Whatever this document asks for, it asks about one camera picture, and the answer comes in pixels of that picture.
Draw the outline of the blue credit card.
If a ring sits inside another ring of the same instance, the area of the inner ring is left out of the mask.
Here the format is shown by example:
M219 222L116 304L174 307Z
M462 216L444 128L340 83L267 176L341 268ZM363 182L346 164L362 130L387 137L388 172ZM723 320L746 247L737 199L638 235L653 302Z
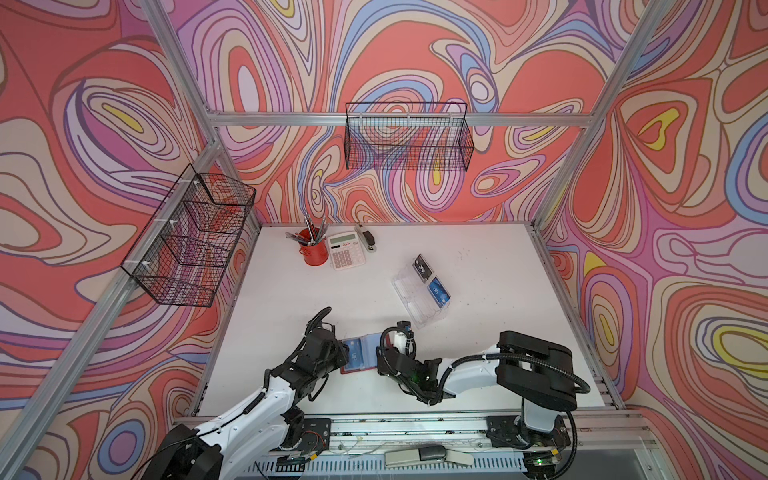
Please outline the blue credit card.
M358 372L366 369L364 341L362 338L345 339L342 343L348 350L348 361L342 368L344 372Z
M430 281L428 290L439 309L442 309L449 303L451 296L437 277Z

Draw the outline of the red leather card holder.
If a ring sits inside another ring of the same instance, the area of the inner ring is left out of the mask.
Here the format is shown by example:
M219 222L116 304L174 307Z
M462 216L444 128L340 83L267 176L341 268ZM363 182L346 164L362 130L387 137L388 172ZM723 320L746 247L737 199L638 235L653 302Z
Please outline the red leather card holder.
M380 340L380 333L344 339L342 344L348 348L348 361L341 368L341 374L375 370L378 365L377 350L380 348Z

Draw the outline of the clear acrylic card stand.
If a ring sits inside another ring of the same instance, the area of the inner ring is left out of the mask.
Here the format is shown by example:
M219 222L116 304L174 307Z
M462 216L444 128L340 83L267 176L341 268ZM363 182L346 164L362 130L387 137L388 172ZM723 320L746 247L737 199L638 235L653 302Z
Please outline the clear acrylic card stand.
M423 283L413 268L415 258L393 277L392 285L410 316L412 326L423 328L445 317L451 299L442 309L437 307L429 293L428 284L434 277L439 277L428 263L434 274L428 283Z

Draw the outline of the black VIP credit card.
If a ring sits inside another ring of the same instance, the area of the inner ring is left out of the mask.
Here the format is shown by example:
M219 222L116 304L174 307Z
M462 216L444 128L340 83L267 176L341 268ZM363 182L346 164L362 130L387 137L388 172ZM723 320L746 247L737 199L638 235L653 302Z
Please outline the black VIP credit card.
M428 283L434 274L430 265L421 254L413 261L413 268L423 283Z

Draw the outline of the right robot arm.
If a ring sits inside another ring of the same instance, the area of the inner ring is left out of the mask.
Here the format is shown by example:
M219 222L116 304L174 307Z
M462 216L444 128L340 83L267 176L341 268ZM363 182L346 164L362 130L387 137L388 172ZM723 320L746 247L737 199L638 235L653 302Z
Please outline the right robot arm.
M382 332L375 353L377 373L427 406L493 386L520 397L521 413L512 425L488 429L492 443L517 450L553 445L559 421L570 419L577 397L591 392L589 383L574 373L569 348L515 331L501 332L498 343L484 353L420 361L414 332L401 322Z

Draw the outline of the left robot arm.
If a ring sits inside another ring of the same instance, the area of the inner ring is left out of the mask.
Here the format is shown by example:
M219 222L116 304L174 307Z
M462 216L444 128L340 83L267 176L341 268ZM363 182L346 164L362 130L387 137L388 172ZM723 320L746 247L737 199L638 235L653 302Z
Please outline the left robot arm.
M227 412L190 428L174 427L135 479L235 479L256 458L302 441L298 407L318 381L348 362L348 348L325 322L308 327L288 358L265 372L264 383Z

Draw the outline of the grey foot pedal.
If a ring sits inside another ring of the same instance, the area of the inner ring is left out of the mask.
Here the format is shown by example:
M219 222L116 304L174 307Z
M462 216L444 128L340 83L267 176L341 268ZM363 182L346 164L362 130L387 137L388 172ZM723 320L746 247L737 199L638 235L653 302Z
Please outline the grey foot pedal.
M474 465L474 457L469 453L450 450L442 445L401 449L384 454L386 468L404 468L440 463L470 467Z

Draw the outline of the red metal pen bucket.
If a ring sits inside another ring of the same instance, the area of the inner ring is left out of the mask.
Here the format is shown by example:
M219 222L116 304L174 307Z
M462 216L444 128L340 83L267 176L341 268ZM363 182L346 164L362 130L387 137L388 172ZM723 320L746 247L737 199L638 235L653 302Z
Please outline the red metal pen bucket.
M328 261L329 253L324 241L320 243L312 243L310 232L307 228L304 228L298 236L302 238L302 241L299 243L299 253L302 255L304 262L307 265L318 267Z

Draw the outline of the pink desk calculator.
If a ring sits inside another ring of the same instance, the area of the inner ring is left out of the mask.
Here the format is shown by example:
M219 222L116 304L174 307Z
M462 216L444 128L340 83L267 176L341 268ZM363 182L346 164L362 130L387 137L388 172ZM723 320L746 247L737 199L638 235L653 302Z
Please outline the pink desk calculator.
M331 265L335 270L348 270L366 263L361 239L355 231L330 235L326 242Z

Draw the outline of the pens and pencils bunch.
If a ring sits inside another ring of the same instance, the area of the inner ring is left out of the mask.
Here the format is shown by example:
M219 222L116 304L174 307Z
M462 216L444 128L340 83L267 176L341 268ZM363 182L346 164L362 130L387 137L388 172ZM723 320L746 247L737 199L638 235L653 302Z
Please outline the pens and pencils bunch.
M323 217L319 225L309 216L304 216L304 229L300 233L286 232L285 237L297 242L301 246L315 246L320 244L326 237L328 229L327 218Z

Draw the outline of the grey black stapler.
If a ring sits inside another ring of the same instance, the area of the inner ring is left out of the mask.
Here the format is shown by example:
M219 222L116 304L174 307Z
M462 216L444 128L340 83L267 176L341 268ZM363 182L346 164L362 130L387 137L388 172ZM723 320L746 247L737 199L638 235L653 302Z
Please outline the grey black stapler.
M356 224L355 225L356 232L358 236L362 239L366 250L369 253L373 253L376 251L376 239L374 235L370 232L370 230L363 224Z

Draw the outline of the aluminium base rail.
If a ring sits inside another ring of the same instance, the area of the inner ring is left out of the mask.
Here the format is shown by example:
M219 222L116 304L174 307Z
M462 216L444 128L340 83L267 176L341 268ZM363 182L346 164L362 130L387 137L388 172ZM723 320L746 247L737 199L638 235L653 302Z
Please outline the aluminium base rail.
M482 452L493 446L521 446L521 421L516 411L416 412L390 414L327 414L328 427L304 434L310 447L327 455L383 453L399 447L442 444L462 451ZM650 426L640 413L615 409L586 409L572 414L576 430L567 419L555 433L569 436L580 449L637 449L656 444Z

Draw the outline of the aluminium frame post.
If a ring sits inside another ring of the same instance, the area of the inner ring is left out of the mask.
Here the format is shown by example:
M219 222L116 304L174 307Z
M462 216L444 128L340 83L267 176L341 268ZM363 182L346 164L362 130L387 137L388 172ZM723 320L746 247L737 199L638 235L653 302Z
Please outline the aluminium frame post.
M173 29L163 2L143 0L140 5L167 58L169 70L178 85L179 92L190 107L198 130L205 141L202 152L193 163L195 170L199 173L212 172L213 168L217 167L224 175L240 180L235 163L223 145L218 129L211 121L211 111L188 65L177 32Z

